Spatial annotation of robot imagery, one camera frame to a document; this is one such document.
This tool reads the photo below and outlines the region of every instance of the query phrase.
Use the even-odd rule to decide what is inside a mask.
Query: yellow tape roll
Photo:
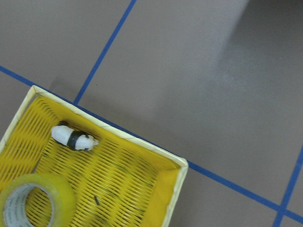
[[[0,226],[35,227],[26,215],[28,194],[40,188],[49,197],[52,216],[47,227],[67,227],[76,210],[76,198],[68,181],[54,174],[28,174],[13,180],[0,193]]]

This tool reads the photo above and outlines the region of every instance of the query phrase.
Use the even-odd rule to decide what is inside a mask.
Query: blue grout line
[[[294,187],[297,183],[302,165],[303,165],[303,147],[301,148],[299,157],[298,157],[298,159],[296,161],[296,164],[294,166],[293,173],[290,177],[290,180],[289,180],[288,186],[286,188],[285,194],[283,196],[280,208],[277,212],[275,221],[273,223],[273,227],[280,227],[280,225],[282,223],[283,216],[285,215],[285,211],[287,209],[288,203],[289,203],[290,198],[291,198],[291,196],[294,192]]]
[[[134,4],[136,3],[136,0],[132,0],[129,3],[129,6],[127,7],[127,9],[125,10],[123,16],[121,17],[119,23],[117,24],[115,30],[113,31],[111,37],[109,38],[108,42],[106,43],[104,49],[102,50],[100,56],[98,57],[95,65],[93,66],[93,68],[91,69],[88,77],[86,78],[84,84],[82,85],[79,93],[77,94],[75,100],[74,100],[74,104],[78,104],[80,99],[82,98],[84,92],[86,91],[87,87],[89,86],[89,83],[91,82],[91,80],[93,79],[96,71],[98,70],[100,64],[102,63],[106,53],[108,52],[111,44],[113,43],[113,41],[115,40],[117,34],[119,33],[122,25],[124,24],[125,20],[127,19],[127,16],[129,15],[130,11],[132,10]]]
[[[20,82],[22,82],[22,83],[24,83],[24,84],[26,84],[28,86],[36,85],[36,86],[38,86],[38,87],[40,87],[40,88],[42,88],[42,89],[44,89],[44,90],[52,93],[53,95],[61,98],[62,100],[64,100],[64,101],[66,101],[66,102],[74,105],[75,107],[81,109],[82,111],[90,114],[91,116],[96,117],[97,119],[99,119],[99,120],[101,120],[101,121],[103,121],[103,122],[105,122],[105,123],[107,123],[107,124],[109,124],[109,125],[117,128],[117,129],[120,129],[120,130],[122,130],[122,131],[124,131],[126,133],[129,133],[130,135],[133,135],[133,136],[138,137],[138,138],[140,138],[142,140],[145,140],[145,141],[147,141],[147,142],[149,142],[149,143],[151,143],[151,144],[153,144],[153,145],[155,145],[157,147],[160,147],[160,146],[156,145],[155,143],[152,143],[152,142],[150,142],[150,141],[148,141],[148,140],[146,140],[146,139],[144,139],[144,138],[142,138],[142,137],[134,134],[133,132],[130,132],[129,130],[124,129],[121,126],[116,125],[113,122],[111,122],[111,121],[109,121],[109,120],[107,120],[107,119],[105,119],[105,118],[103,118],[103,117],[101,117],[101,116],[99,116],[99,115],[97,115],[97,114],[95,114],[95,113],[93,113],[93,112],[85,109],[84,107],[79,106],[79,105],[71,102],[70,100],[67,100],[64,97],[61,97],[61,96],[55,94],[54,92],[45,89],[44,87],[42,87],[40,85],[37,85],[36,83],[34,83],[34,82],[32,82],[32,81],[30,81],[30,80],[28,80],[28,79],[26,79],[26,78],[24,78],[22,76],[14,73],[12,71],[10,71],[7,68],[4,68],[4,67],[0,66],[0,71],[3,72],[3,73],[5,73],[5,74],[7,74],[8,76],[11,76],[12,78],[15,78],[16,80],[18,80],[18,81],[20,81]],[[233,189],[236,192],[238,192],[238,193],[240,193],[240,194],[242,194],[244,196],[247,196],[250,199],[253,199],[253,200],[255,200],[255,201],[257,201],[257,202],[259,202],[259,203],[261,203],[261,204],[263,204],[263,205],[265,205],[265,206],[267,206],[267,207],[269,207],[269,208],[271,208],[271,209],[273,209],[275,211],[279,211],[280,210],[280,206],[279,205],[277,205],[277,204],[275,204],[275,203],[273,203],[273,202],[271,202],[271,201],[269,201],[269,200],[267,200],[267,199],[265,199],[265,198],[263,198],[263,197],[255,194],[255,193],[253,193],[253,192],[251,192],[251,191],[249,191],[249,190],[247,190],[247,189],[245,189],[245,188],[243,188],[243,187],[241,187],[241,186],[239,186],[239,185],[237,185],[237,184],[235,184],[235,183],[233,183],[233,182],[231,182],[231,181],[229,181],[229,180],[227,180],[227,179],[225,179],[225,178],[223,178],[223,177],[221,177],[221,176],[219,176],[219,175],[217,175],[217,174],[215,174],[215,173],[213,173],[213,172],[211,172],[211,171],[209,171],[207,169],[204,169],[201,166],[199,166],[199,165],[197,165],[197,164],[195,164],[195,163],[193,163],[193,162],[191,162],[189,160],[188,160],[188,164],[189,164],[189,168],[197,171],[198,173],[200,173],[202,175],[205,175],[205,176],[209,177],[210,179],[212,179],[214,181],[217,181],[217,182],[221,183],[222,185],[224,185],[224,186],[226,186],[226,187],[228,187],[230,189]],[[292,211],[289,211],[289,210],[285,209],[284,215],[287,216],[287,217],[289,217],[289,218],[291,218],[291,219],[293,219],[293,220],[295,220],[295,221],[297,221],[297,222],[300,222],[300,223],[303,224],[303,217],[300,216],[300,215],[298,215],[298,214],[296,214],[296,213],[293,213]]]
[[[191,161],[188,161],[188,164],[189,164],[189,167],[191,169],[197,171],[198,173],[201,173],[201,174],[211,178],[212,180],[217,181],[217,182],[223,184],[224,186],[226,186],[230,189],[233,189],[236,192],[251,198],[252,200],[257,201],[257,202],[263,204],[264,206],[267,206],[267,207],[269,207],[269,208],[271,208],[275,211],[279,210],[279,205],[273,203],[272,201],[269,201],[269,200],[255,194],[255,193],[253,193],[253,192],[251,192],[251,191],[249,191],[249,190],[247,190],[247,189],[245,189],[245,188],[243,188],[243,187],[241,187],[241,186],[239,186],[239,185],[237,185],[237,184],[235,184],[235,183],[233,183],[233,182],[231,182],[231,181],[229,181],[229,180],[227,180],[227,179],[225,179],[225,178],[223,178],[223,177],[221,177],[221,176],[219,176],[219,175],[217,175],[217,174],[215,174],[215,173],[213,173],[209,170],[207,170],[207,169],[204,169],[203,167],[198,166],[197,164],[195,164]]]

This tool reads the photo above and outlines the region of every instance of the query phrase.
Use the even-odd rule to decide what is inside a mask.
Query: black and white figurine
[[[99,144],[98,140],[86,132],[69,128],[66,121],[60,121],[57,126],[52,127],[52,137],[57,143],[72,150],[88,151]]]

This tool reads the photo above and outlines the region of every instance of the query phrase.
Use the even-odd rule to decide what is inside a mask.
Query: tape roll hole
[[[29,183],[16,188],[9,195],[5,203],[4,219],[8,227],[44,227],[43,223],[47,219],[46,227],[49,227],[53,221],[52,210],[53,202],[47,191],[39,185]]]

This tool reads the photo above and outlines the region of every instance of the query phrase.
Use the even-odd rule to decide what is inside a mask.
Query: yellow tray
[[[61,120],[100,141],[72,151],[51,137]],[[66,177],[77,198],[71,227],[167,227],[188,170],[187,161],[114,128],[33,86],[0,142],[0,192],[28,173]],[[46,227],[51,205],[34,189],[26,212]]]

